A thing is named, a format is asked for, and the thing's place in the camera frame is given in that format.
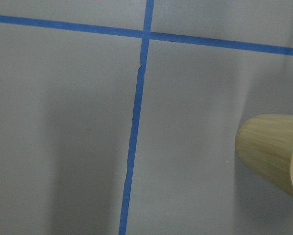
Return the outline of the wooden bamboo cup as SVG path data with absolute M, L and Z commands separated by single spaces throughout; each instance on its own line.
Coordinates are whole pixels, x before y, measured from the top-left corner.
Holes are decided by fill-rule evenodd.
M 293 197 L 293 115 L 251 117 L 236 134 L 235 152 L 247 167 Z

